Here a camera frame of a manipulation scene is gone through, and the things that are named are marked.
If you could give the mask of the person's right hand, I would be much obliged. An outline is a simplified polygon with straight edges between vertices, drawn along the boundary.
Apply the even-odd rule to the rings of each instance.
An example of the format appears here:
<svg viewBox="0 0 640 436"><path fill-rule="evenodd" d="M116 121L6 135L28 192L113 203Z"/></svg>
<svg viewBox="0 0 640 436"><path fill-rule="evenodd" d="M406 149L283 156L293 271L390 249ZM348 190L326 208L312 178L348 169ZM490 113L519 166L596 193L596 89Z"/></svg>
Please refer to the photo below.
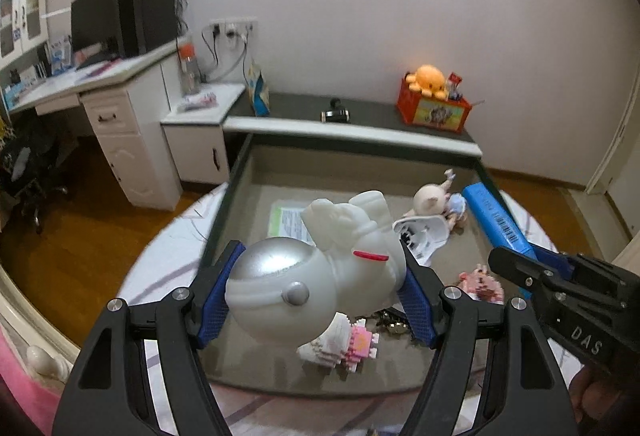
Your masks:
<svg viewBox="0 0 640 436"><path fill-rule="evenodd" d="M639 383L620 381L597 368L582 367L568 388L582 435L631 435L639 429Z"/></svg>

